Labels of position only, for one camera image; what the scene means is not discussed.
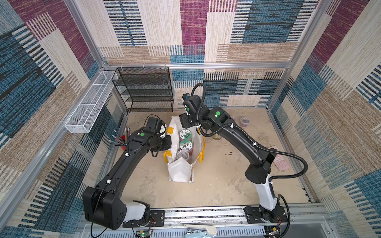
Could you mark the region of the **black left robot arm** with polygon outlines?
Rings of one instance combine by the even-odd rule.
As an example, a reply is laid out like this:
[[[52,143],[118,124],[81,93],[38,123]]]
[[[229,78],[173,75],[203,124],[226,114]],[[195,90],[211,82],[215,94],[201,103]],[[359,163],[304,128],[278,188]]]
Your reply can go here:
[[[126,150],[110,172],[95,187],[82,194],[85,219],[116,230],[127,217],[128,207],[120,197],[133,171],[148,152],[166,151],[172,147],[171,136],[161,137],[145,130],[135,131]]]

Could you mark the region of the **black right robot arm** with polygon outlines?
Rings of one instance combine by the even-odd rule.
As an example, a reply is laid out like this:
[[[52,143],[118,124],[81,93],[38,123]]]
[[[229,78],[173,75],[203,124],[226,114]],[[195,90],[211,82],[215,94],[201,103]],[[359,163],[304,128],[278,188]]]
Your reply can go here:
[[[210,110],[201,108],[196,123],[196,109],[185,106],[185,113],[180,115],[184,128],[199,126],[199,129],[211,130],[235,146],[249,161],[245,171],[246,178],[255,184],[260,198],[262,216],[274,218],[279,211],[279,202],[270,182],[271,164],[275,159],[275,150],[269,150],[250,137],[231,116],[220,107]]]

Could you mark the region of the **white canvas tote bag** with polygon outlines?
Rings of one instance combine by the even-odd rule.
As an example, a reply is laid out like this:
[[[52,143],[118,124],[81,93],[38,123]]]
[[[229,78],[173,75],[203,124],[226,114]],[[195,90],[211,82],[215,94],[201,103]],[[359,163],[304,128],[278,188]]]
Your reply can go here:
[[[179,116],[171,118],[167,127],[166,135],[172,137],[172,148],[164,152],[164,160],[168,166],[169,181],[173,182],[193,182],[194,169],[197,162],[202,163],[205,151],[205,139],[196,131],[196,127],[191,127],[191,141],[180,140],[179,132],[183,130]],[[190,160],[176,160],[176,154],[179,150],[186,150],[190,154]]]

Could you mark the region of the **clear seed jar purple contents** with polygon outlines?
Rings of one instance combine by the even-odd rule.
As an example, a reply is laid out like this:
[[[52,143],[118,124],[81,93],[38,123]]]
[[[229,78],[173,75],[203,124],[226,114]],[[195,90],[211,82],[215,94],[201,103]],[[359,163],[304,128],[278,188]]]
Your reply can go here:
[[[190,154],[186,150],[179,150],[176,154],[176,160],[184,159],[185,161],[189,161],[191,158]]]

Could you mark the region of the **clear seed jar dark contents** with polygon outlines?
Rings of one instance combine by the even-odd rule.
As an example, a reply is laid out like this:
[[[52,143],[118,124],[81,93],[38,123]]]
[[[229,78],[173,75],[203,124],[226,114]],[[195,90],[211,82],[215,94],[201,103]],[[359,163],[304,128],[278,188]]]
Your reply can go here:
[[[248,117],[241,117],[240,119],[241,127],[243,129],[247,128],[248,125],[250,124],[250,119]]]

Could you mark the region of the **green label seed jar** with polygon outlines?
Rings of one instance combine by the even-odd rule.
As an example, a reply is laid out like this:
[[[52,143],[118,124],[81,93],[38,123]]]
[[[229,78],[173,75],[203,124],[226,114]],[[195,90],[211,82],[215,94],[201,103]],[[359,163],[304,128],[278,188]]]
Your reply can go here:
[[[222,139],[222,137],[220,135],[218,135],[218,134],[213,135],[212,138],[214,140],[220,140],[220,139]]]

